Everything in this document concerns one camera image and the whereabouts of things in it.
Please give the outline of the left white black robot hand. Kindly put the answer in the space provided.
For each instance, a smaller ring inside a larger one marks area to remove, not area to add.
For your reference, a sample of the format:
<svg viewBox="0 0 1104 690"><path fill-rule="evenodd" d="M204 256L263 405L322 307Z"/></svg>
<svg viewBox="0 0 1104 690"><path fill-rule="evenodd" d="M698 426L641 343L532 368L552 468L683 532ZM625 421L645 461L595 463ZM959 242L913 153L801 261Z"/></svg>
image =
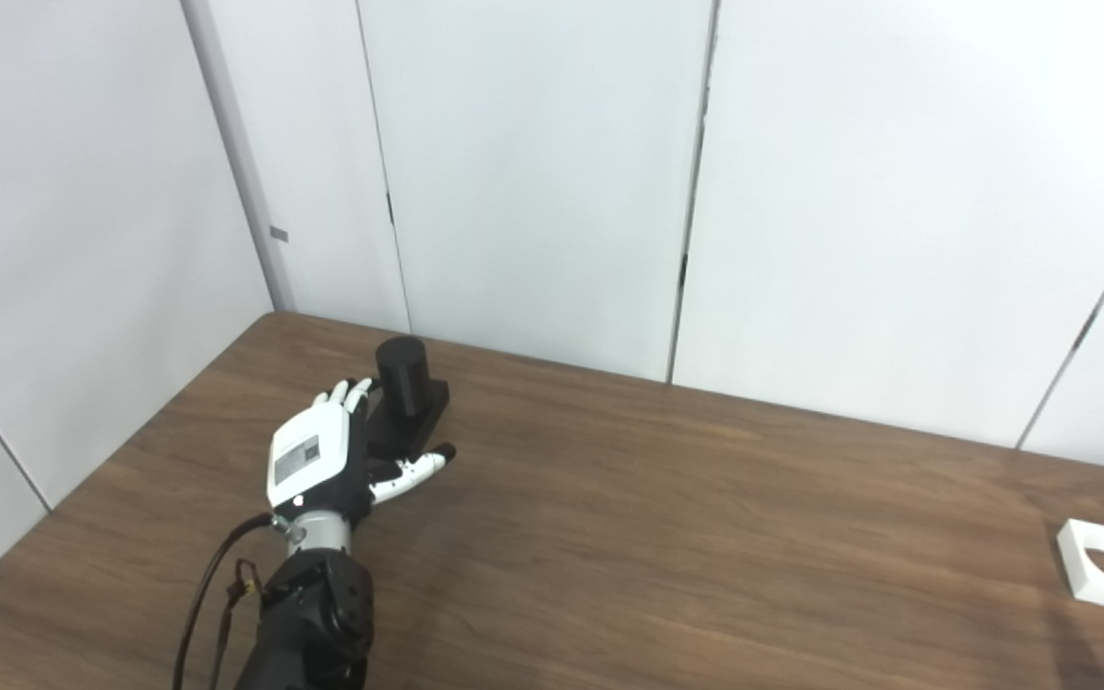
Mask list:
<svg viewBox="0 0 1104 690"><path fill-rule="evenodd" d="M454 461L457 449L442 443L371 471L367 423L376 389L373 379L338 381L273 433L266 480L272 514L287 523L338 514L357 527L374 506L408 493Z"/></svg>

